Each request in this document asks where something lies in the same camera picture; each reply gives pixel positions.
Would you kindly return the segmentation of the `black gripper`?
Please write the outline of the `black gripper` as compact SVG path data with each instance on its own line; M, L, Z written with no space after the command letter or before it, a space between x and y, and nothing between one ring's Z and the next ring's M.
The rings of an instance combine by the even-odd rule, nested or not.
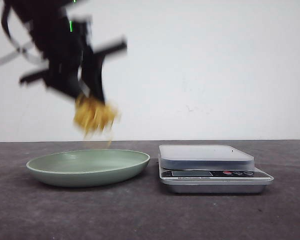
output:
M8 18L14 11L41 59L48 62L47 69L22 76L21 84L43 80L47 87L74 100L85 95L85 84L89 95L104 103L103 62L106 56L125 51L127 42L122 40L94 51L88 42L89 22L70 20L67 16L66 6L73 4L73 0L5 0L1 26L17 52L29 58L27 47L21 46L10 33Z

